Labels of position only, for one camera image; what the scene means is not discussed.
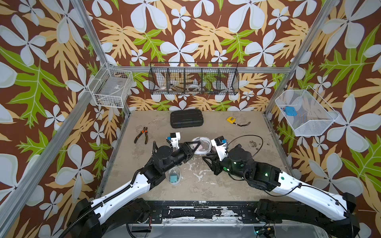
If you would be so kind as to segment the yellow tape measure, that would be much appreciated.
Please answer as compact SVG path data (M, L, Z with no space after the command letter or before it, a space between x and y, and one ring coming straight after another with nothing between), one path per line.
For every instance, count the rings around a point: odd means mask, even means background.
M251 124L251 122L248 122L248 123L246 123L244 125L240 125L240 124L236 123L236 119L234 117L228 117L227 118L227 122L229 122L230 124L233 124L233 125L237 125L239 127L246 127L246 126Z

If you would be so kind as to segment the orange black pliers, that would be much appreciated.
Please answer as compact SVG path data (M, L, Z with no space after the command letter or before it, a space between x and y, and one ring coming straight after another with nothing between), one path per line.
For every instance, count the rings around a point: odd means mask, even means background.
M144 127L143 130L135 137L134 144L137 143L140 137L145 136L145 144L148 144L148 127Z

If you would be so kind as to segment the white mesh basket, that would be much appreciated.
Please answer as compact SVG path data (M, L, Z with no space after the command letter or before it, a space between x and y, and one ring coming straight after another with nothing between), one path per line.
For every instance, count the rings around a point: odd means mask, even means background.
M275 103L296 136L321 136L339 118L339 112L311 86L285 90ZM297 116L285 115L286 106L294 107Z

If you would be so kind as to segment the pink charger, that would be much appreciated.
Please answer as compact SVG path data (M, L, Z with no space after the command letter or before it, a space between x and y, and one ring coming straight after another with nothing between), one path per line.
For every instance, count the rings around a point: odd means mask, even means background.
M202 143L199 146L198 151L202 153L207 153L209 151L209 143Z

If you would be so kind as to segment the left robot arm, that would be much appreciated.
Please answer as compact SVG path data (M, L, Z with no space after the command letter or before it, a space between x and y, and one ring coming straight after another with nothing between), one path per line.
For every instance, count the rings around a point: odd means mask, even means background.
M167 171L189 161L199 147L199 140L180 143L177 150L170 146L158 147L154 143L149 161L135 171L130 181L93 201L82 200L60 237L103 237L118 223L127 221L127 204L158 186L166 178Z

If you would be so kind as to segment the black hard case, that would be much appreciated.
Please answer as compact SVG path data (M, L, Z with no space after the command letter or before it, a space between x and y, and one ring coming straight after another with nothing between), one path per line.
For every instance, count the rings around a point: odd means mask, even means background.
M173 111L170 115L170 125L174 129L200 127L203 123L203 115L199 109Z

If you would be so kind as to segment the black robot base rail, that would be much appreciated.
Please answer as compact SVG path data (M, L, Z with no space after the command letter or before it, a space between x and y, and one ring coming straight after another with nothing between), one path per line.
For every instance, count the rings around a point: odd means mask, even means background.
M163 224L165 219L190 218L195 220L220 220L230 218L244 224L265 222L257 214L263 207L260 201L148 201L136 199L123 206L115 215L122 221Z

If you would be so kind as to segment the teal charger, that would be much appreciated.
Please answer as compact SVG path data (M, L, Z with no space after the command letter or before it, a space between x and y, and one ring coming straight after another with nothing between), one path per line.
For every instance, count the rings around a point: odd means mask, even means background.
M171 175L170 176L170 183L177 183L179 180L177 175Z

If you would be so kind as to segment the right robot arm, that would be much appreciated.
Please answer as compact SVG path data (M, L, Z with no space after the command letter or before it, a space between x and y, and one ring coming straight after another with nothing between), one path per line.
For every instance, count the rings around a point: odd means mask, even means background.
M322 228L336 238L354 238L360 232L358 218L353 213L356 198L348 192L342 195L327 192L271 164L256 162L251 153L240 145L224 154L222 159L218 153L208 153L202 159L216 176L226 172L271 197L295 200L293 203L284 203L261 199L255 210L258 220L307 223Z

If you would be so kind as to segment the blue object in basket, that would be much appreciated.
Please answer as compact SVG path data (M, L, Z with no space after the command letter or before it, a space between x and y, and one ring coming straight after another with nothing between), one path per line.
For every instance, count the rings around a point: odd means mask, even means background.
M286 106L283 108L283 111L284 111L285 115L287 115L287 116L291 116L291 117L297 116L297 111L295 110L294 107Z

